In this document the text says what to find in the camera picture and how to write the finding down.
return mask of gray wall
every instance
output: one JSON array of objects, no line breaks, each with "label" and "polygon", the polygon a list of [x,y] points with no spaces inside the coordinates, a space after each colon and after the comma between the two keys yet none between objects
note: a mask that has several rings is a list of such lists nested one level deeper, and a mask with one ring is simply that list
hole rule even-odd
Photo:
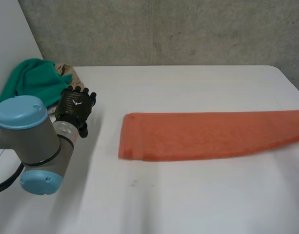
[{"label": "gray wall", "polygon": [[299,0],[19,0],[45,59],[273,65],[299,88]]}]

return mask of robotic hand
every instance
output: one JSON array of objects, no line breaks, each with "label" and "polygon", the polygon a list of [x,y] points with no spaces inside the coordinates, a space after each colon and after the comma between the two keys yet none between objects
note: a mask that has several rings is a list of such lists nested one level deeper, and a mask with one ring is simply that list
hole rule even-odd
[{"label": "robotic hand", "polygon": [[19,96],[0,103],[0,149],[13,149],[22,164],[0,192],[21,173],[21,187],[37,195],[55,193],[67,170],[78,135],[87,137],[86,120],[96,102],[88,89],[64,89],[52,124],[42,101]]}]

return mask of light blue joint cap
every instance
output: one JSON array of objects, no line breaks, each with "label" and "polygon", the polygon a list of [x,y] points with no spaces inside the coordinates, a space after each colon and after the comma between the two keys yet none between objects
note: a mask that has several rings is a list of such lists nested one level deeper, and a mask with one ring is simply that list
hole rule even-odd
[{"label": "light blue joint cap", "polygon": [[27,129],[47,119],[47,109],[35,96],[15,96],[0,103],[0,127]]},{"label": "light blue joint cap", "polygon": [[25,171],[20,176],[21,187],[31,194],[50,195],[57,192],[63,178],[50,171],[44,170],[29,170]]}]

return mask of fabric pile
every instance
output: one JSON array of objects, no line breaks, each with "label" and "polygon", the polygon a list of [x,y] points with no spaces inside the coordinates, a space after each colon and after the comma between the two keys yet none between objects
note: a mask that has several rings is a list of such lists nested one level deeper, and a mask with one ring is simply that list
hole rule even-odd
[{"label": "fabric pile", "polygon": [[73,66],[32,58],[20,63],[11,73],[0,96],[0,102],[14,96],[32,95],[40,98],[49,113],[55,111],[63,89],[84,88]]}]

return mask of teal towel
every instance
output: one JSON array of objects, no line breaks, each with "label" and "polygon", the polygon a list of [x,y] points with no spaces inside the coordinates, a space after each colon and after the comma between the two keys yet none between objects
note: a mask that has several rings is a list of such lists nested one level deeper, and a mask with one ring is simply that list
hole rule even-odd
[{"label": "teal towel", "polygon": [[60,94],[72,80],[72,74],[61,76],[51,61],[38,58],[20,63],[11,73],[0,96],[0,102],[13,96],[32,95],[46,107],[60,99]]}]

